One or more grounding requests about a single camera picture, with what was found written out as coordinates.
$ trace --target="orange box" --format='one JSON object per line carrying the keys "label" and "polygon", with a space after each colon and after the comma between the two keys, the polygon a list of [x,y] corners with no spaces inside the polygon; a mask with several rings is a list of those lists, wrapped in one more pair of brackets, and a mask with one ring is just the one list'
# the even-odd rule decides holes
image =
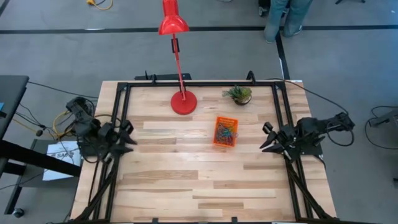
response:
{"label": "orange box", "polygon": [[[232,139],[232,144],[223,144],[217,141],[216,139],[216,134],[217,134],[217,127],[219,124],[222,124],[224,127],[232,127],[233,130],[233,139]],[[233,119],[233,118],[226,118],[222,116],[218,116],[216,119],[216,126],[214,128],[214,138],[213,138],[213,144],[216,144],[218,146],[226,146],[226,147],[234,147],[236,143],[236,138],[238,136],[238,120]]]}

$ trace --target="wooden table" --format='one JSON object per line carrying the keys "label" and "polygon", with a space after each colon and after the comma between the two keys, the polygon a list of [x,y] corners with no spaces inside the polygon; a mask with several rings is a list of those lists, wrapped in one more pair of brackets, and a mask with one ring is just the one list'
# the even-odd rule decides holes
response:
{"label": "wooden table", "polygon": [[[116,85],[103,82],[96,114],[112,113]],[[271,88],[251,87],[252,100],[246,106],[223,98],[226,87],[188,89],[197,96],[198,106],[192,114],[180,116],[170,107],[178,88],[132,88],[127,118],[135,127],[132,137],[139,145],[121,158],[111,221],[151,222],[154,217],[160,222],[230,222],[231,217],[293,221],[284,160],[259,149],[266,139],[264,122],[277,127]],[[311,116],[302,89],[287,84],[287,93],[294,122]],[[218,115],[239,120],[234,148],[212,145]],[[101,122],[108,119],[101,117]],[[313,156],[302,156],[302,160],[309,191],[335,216],[323,164]],[[72,218],[87,205],[94,167],[83,164]],[[298,198],[305,217],[299,190]],[[105,206],[103,200],[100,217]]]}

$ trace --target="succulent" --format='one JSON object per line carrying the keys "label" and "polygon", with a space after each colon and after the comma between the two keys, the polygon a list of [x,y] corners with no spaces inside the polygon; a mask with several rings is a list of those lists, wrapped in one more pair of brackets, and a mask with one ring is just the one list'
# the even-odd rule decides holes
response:
{"label": "succulent", "polygon": [[223,91],[223,96],[231,97],[234,101],[245,103],[250,100],[251,97],[251,89],[234,86],[230,88],[228,91]]}

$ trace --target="concrete floor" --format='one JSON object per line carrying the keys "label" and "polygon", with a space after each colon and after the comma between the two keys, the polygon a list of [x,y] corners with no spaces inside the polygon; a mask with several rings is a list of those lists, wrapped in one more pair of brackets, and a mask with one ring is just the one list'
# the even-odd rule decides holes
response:
{"label": "concrete floor", "polygon": [[[398,24],[396,0],[334,2],[315,0],[304,25]],[[257,0],[183,0],[180,13],[190,26],[266,23],[266,18],[257,15]],[[161,19],[160,0],[118,0],[109,11],[78,0],[10,0],[0,16],[0,30],[157,27]],[[277,47],[266,44],[261,31],[191,32],[179,38],[182,70],[196,80],[244,78],[248,70],[257,79],[282,76]],[[398,220],[398,190],[392,182],[398,177],[398,151],[370,145],[363,131],[372,107],[398,105],[397,39],[398,30],[317,30],[282,38],[291,79],[303,80],[307,88],[340,103],[356,123],[353,146],[338,147],[329,140],[322,144],[333,201],[343,220]],[[0,74],[28,75],[33,82],[86,95],[98,95],[103,80],[132,80],[145,70],[175,73],[174,63],[169,38],[156,33],[0,35]],[[329,118],[339,112],[316,96],[307,96],[314,116]],[[49,125],[71,98],[29,85],[22,102]],[[387,126],[371,130],[370,135],[379,144],[398,145]],[[12,123],[5,139],[29,147],[34,137]],[[336,137],[346,140],[346,136]],[[15,181],[13,175],[4,174],[0,188]],[[0,215],[0,223],[61,222],[71,208],[75,189],[76,185],[23,189],[17,206],[26,215],[20,219]],[[11,190],[0,191],[0,211]]]}

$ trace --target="person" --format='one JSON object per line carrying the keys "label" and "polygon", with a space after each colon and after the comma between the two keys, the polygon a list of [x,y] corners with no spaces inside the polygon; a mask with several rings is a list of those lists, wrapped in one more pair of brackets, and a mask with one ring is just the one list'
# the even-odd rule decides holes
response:
{"label": "person", "polygon": [[303,20],[312,0],[271,0],[271,9],[264,29],[264,37],[268,44],[275,42],[275,37],[279,32],[280,18],[289,2],[290,9],[287,13],[283,36],[292,37],[299,34],[303,29]]}

